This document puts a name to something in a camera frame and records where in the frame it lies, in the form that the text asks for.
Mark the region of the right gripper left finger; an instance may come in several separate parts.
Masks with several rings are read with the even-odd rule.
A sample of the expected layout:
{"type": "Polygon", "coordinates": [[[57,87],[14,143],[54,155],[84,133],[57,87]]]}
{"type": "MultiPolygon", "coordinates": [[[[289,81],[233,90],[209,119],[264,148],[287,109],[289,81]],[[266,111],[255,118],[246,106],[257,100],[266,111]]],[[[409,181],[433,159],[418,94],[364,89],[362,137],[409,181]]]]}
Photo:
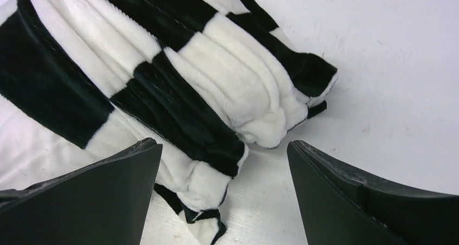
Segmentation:
{"type": "Polygon", "coordinates": [[[1,191],[1,244],[139,244],[161,160],[151,138],[23,190],[1,191]]]}

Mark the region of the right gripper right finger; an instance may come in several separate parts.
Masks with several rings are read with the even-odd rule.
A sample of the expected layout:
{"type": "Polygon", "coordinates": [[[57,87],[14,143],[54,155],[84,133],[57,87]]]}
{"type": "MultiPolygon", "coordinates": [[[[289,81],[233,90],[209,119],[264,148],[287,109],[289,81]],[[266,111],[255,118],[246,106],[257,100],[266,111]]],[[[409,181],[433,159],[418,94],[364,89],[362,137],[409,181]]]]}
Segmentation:
{"type": "Polygon", "coordinates": [[[314,146],[287,146],[308,244],[458,244],[458,196],[393,182],[314,146]]]}

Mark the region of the black white checkered pillowcase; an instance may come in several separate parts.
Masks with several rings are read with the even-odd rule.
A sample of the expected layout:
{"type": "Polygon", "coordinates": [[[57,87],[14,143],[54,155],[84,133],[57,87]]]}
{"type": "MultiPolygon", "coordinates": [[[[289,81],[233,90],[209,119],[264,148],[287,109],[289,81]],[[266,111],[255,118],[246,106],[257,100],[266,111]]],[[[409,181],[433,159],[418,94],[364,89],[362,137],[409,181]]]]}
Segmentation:
{"type": "Polygon", "coordinates": [[[155,191],[201,244],[248,145],[278,147],[326,109],[337,69],[296,52],[255,0],[8,0],[1,5],[1,188],[162,144],[155,191]]]}

